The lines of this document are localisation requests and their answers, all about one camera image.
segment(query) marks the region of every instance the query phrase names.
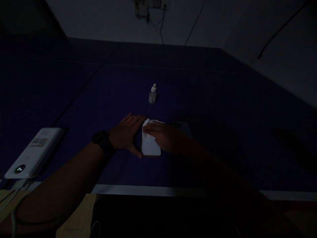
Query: white power bank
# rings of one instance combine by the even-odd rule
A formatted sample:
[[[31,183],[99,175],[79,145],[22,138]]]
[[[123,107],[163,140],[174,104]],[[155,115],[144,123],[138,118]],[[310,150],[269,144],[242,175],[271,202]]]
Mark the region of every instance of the white power bank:
[[[29,179],[38,176],[64,130],[42,128],[4,175],[8,179]]]

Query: dropper bottle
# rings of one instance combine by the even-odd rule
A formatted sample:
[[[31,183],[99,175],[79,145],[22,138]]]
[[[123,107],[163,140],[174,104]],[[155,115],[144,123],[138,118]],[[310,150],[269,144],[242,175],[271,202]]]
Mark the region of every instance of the dropper bottle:
[[[153,84],[149,94],[149,104],[154,104],[156,99],[156,84]]]

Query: person's left hand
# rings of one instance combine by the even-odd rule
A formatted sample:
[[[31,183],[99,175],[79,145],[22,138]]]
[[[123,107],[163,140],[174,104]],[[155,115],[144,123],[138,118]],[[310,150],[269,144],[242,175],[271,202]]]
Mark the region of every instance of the person's left hand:
[[[109,140],[115,149],[127,149],[138,158],[142,154],[133,145],[133,137],[145,120],[145,116],[132,116],[130,112],[122,121],[109,131]]]

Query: person's right hand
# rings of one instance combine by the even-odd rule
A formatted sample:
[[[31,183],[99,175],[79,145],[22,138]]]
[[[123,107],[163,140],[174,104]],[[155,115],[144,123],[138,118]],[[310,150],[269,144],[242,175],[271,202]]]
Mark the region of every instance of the person's right hand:
[[[191,140],[180,130],[159,122],[148,123],[143,127],[143,131],[146,134],[154,136],[156,143],[162,150],[173,154],[181,155],[184,148]]]

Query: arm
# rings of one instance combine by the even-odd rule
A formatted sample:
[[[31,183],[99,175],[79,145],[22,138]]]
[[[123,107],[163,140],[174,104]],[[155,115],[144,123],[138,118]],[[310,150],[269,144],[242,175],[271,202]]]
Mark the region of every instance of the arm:
[[[128,149],[139,158],[141,153],[134,147],[133,137],[145,117],[127,115],[109,131],[109,140],[115,149]],[[70,161],[41,183],[24,198],[17,209],[19,221],[17,234],[56,230],[78,207],[86,193],[91,192],[102,172],[106,159],[112,155],[103,152],[97,144],[90,142]],[[0,233],[11,234],[11,217],[0,224]]]
[[[198,142],[162,123],[143,128],[165,151],[182,155],[203,179],[207,192],[243,235],[254,237],[302,237],[275,206],[241,179],[230,167],[215,158]]]

